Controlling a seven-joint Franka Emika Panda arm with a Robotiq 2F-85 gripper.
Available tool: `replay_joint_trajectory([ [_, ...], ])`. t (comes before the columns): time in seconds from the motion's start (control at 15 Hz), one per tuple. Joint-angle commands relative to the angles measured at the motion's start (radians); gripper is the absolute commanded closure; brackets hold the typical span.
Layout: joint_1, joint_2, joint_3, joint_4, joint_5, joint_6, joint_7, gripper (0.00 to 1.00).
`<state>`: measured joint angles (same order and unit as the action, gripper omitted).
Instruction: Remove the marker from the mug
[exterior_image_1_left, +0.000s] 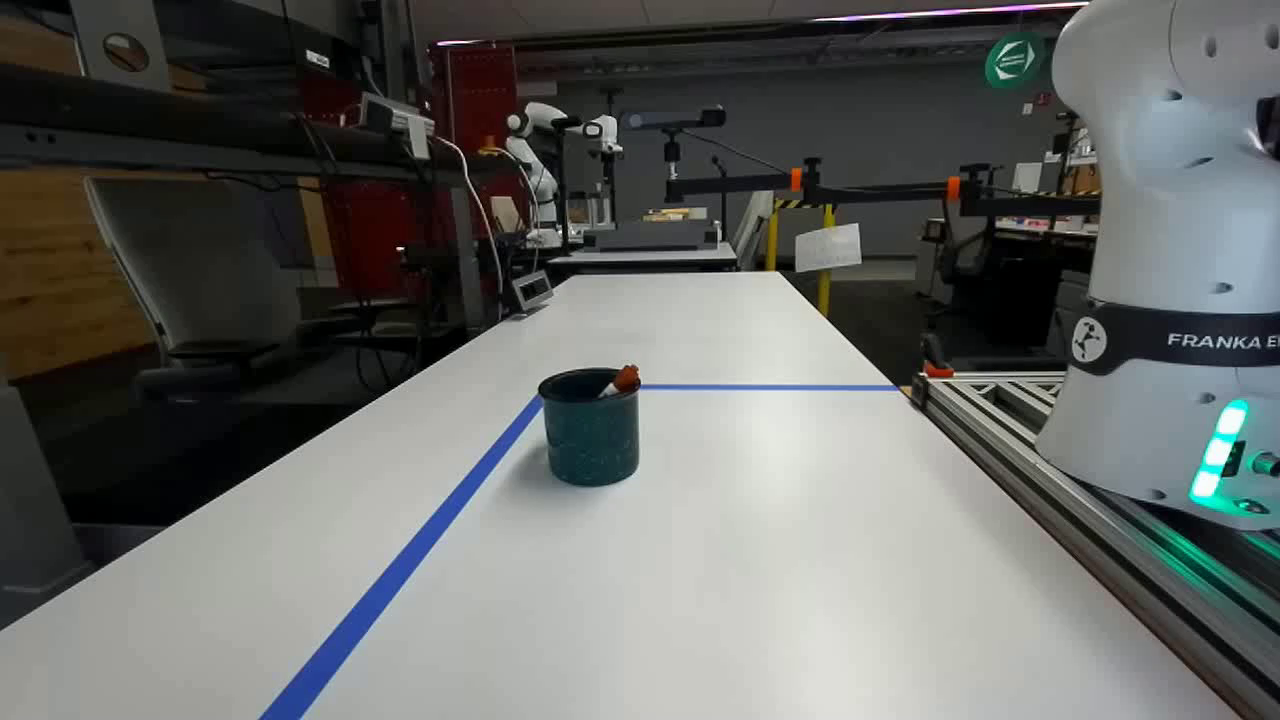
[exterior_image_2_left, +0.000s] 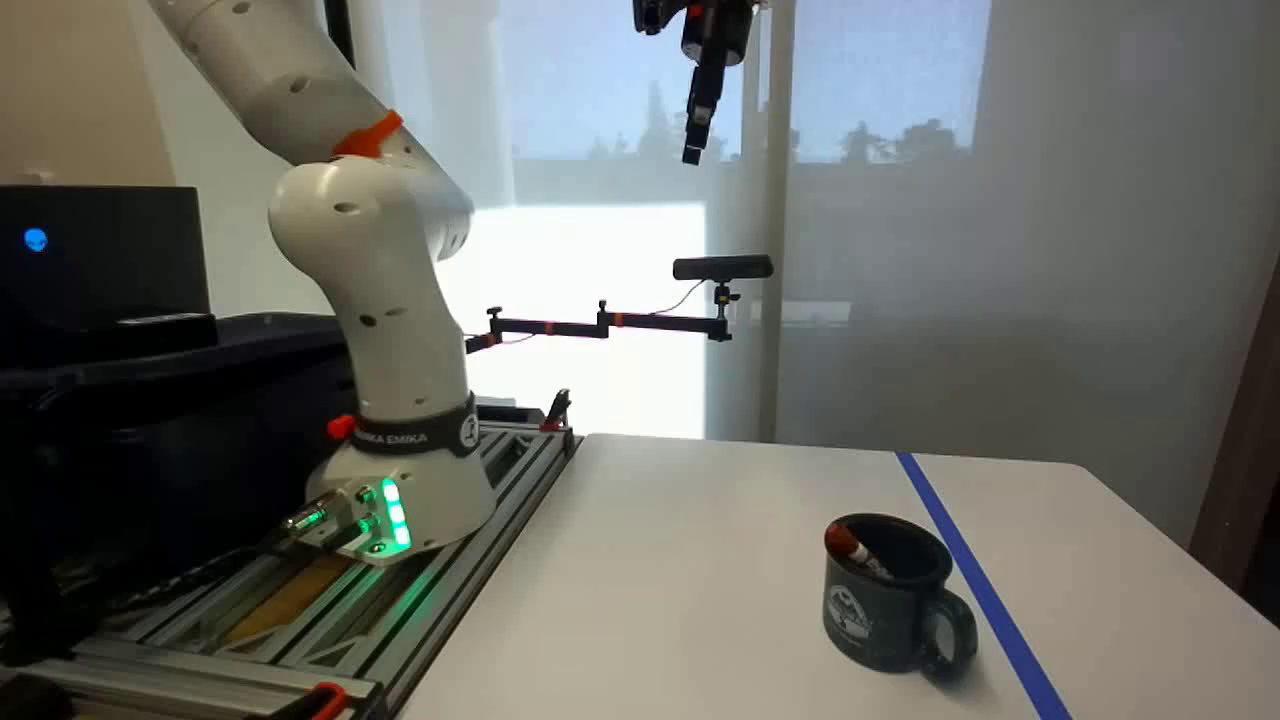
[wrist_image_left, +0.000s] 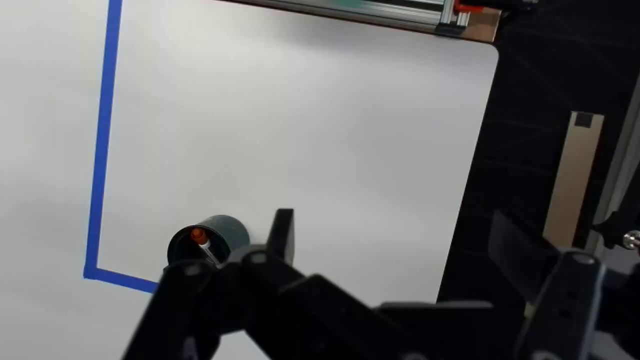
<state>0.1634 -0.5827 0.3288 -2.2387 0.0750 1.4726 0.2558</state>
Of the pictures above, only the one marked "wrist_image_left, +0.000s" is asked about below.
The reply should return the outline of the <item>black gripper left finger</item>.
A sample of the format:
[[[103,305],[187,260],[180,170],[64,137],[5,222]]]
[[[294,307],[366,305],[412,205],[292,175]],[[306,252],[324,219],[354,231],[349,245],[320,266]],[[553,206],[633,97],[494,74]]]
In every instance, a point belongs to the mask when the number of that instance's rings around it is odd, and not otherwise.
[[[294,212],[280,209],[268,240],[225,265],[169,262],[124,360],[215,360],[234,333],[271,360],[375,360],[375,312],[292,257]]]

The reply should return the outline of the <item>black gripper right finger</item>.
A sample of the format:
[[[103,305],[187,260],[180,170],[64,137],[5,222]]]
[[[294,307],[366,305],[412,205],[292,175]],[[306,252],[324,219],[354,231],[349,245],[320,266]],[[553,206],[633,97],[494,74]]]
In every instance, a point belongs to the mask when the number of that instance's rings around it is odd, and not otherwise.
[[[578,250],[561,252],[518,220],[497,212],[489,254],[532,307],[515,346],[517,360],[588,360],[602,301],[605,265]]]

